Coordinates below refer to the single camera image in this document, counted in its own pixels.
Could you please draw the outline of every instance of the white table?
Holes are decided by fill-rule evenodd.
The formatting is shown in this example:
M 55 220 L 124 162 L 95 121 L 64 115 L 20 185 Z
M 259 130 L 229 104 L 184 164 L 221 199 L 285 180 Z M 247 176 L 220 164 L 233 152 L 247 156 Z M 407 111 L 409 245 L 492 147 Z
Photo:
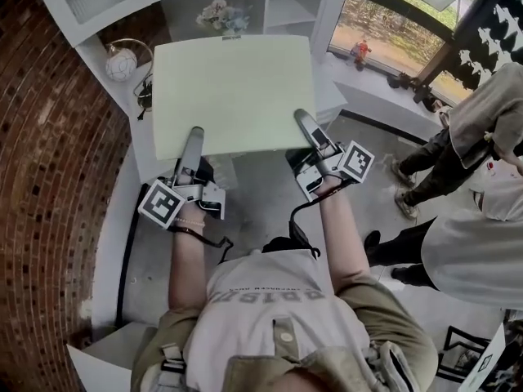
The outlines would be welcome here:
M 330 79 L 329 71 L 327 70 L 328 66 L 320 65 L 312 58 L 311 62 L 318 122 L 331 122 L 337 117 L 342 106 L 346 105 L 346 99 L 337 89 L 333 80 Z M 159 176 L 171 175 L 176 164 L 176 161 L 159 161 L 156 159 L 154 153 L 152 113 L 146 112 L 142 121 L 136 119 L 141 113 L 141 108 L 138 106 L 136 97 L 132 94 L 131 89 L 142 80 L 148 70 L 149 64 L 142 65 L 138 68 L 129 79 L 130 83 L 127 87 L 129 89 L 127 98 L 129 105 L 131 106 L 129 124 L 136 155 L 136 164 L 138 166 L 138 173 L 142 184 L 152 183 Z M 222 155 L 219 156 L 217 161 L 223 163 L 227 158 L 227 156 Z M 219 168 L 230 170 L 230 164 L 223 163 L 222 167 Z M 216 171 L 217 170 L 215 170 L 215 180 L 217 180 L 217 182 L 230 179 L 228 176 L 220 176 L 219 172 L 216 174 Z M 234 184 L 228 184 L 226 186 L 234 187 Z

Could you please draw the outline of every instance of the white wall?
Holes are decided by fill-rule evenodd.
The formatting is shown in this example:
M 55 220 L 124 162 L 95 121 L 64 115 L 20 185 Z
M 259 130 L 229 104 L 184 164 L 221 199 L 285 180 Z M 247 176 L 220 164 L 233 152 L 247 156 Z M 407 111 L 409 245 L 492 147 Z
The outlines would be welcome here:
M 116 179 L 98 240 L 92 285 L 93 329 L 114 324 L 123 253 L 140 188 L 131 145 Z

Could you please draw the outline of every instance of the person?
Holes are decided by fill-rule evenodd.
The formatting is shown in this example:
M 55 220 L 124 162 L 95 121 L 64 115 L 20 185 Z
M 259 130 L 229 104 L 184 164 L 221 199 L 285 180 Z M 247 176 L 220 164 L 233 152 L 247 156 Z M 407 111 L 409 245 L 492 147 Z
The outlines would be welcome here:
M 327 178 L 320 193 L 338 182 Z M 277 238 L 265 253 L 220 264 L 206 287 L 203 244 L 175 233 L 169 311 L 135 360 L 132 391 L 427 390 L 436 349 L 370 276 L 348 198 L 326 198 L 320 213 L 328 271 Z M 203 233 L 193 203 L 181 219 Z
M 380 243 L 365 239 L 369 263 L 412 264 L 392 278 L 428 286 L 463 301 L 523 310 L 523 177 L 514 173 L 487 184 L 481 211 L 438 216 Z
M 523 140 L 523 65 L 505 64 L 450 110 L 449 121 L 448 129 L 416 152 L 392 161 L 392 172 L 409 187 L 396 192 L 396 205 L 410 220 L 417 219 L 419 203 L 454 192 L 493 151 L 523 176 L 523 161 L 514 154 Z M 485 140 L 487 132 L 492 143 Z M 414 188 L 413 175 L 431 167 Z

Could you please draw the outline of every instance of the white t-shirt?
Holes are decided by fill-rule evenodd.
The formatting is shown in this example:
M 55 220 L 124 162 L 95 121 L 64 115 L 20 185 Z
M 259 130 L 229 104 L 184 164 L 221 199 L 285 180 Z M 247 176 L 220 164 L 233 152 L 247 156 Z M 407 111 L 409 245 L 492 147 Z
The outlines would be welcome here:
M 364 325 L 333 294 L 329 275 L 308 250 L 223 263 L 208 283 L 208 297 L 184 349 L 186 384 L 195 390 L 220 390 L 232 356 L 274 356 L 274 319 L 291 318 L 299 359 L 344 346 L 363 362 L 369 347 Z M 284 341 L 291 340 L 287 334 Z
M 422 261 L 448 295 L 523 310 L 523 177 L 488 185 L 483 212 L 438 216 L 423 240 Z

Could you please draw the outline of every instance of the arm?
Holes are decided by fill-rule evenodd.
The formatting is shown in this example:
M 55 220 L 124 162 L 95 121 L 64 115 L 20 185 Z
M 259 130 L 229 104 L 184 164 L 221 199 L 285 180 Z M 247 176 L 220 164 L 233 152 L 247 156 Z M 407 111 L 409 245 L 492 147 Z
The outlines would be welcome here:
M 517 172 L 523 176 L 523 161 L 521 161 L 513 151 L 504 151 L 498 144 L 494 143 L 494 152 L 505 162 L 516 166 Z
M 203 222 L 204 217 L 205 212 L 194 203 L 187 203 L 181 209 L 182 219 Z M 185 222 L 178 225 L 203 234 L 202 226 Z M 207 301 L 206 285 L 202 242 L 189 234 L 174 233 L 169 275 L 169 309 L 202 309 Z
M 336 177 L 327 177 L 317 194 L 339 185 Z M 349 278 L 369 274 L 369 261 L 358 234 L 349 199 L 342 191 L 320 203 L 329 273 L 334 291 L 346 285 Z
M 401 348 L 420 390 L 427 390 L 438 367 L 436 347 L 394 295 L 368 275 L 356 277 L 338 295 L 365 325 L 371 341 Z

